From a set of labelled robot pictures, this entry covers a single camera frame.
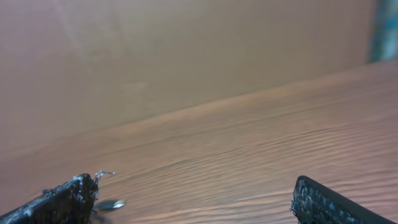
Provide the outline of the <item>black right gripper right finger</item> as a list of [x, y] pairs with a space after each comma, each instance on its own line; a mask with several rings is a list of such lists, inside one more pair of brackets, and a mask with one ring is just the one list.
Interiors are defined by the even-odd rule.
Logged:
[[395, 224], [305, 175], [297, 178], [290, 210], [299, 224]]

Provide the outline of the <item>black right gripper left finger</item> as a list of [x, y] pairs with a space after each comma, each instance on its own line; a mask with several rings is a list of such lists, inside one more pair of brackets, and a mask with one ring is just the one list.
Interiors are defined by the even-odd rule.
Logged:
[[1, 224], [88, 224], [96, 196], [98, 178], [83, 173], [14, 210], [1, 215]]

